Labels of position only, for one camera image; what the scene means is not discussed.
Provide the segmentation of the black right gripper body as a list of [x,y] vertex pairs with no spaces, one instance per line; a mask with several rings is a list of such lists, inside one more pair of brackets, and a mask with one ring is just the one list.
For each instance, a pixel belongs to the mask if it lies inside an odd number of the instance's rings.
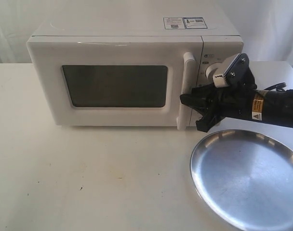
[[241,120],[257,119],[257,85],[250,69],[241,80],[226,88],[216,88],[207,98],[207,119],[222,120],[225,117]]

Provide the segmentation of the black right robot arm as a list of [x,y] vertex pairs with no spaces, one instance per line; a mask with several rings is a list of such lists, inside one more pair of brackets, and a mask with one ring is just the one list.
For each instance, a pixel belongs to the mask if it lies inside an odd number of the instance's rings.
[[227,87],[209,84],[180,96],[183,105],[201,114],[198,131],[208,132],[226,117],[293,128],[293,90],[258,90],[250,70],[230,73],[227,82]]

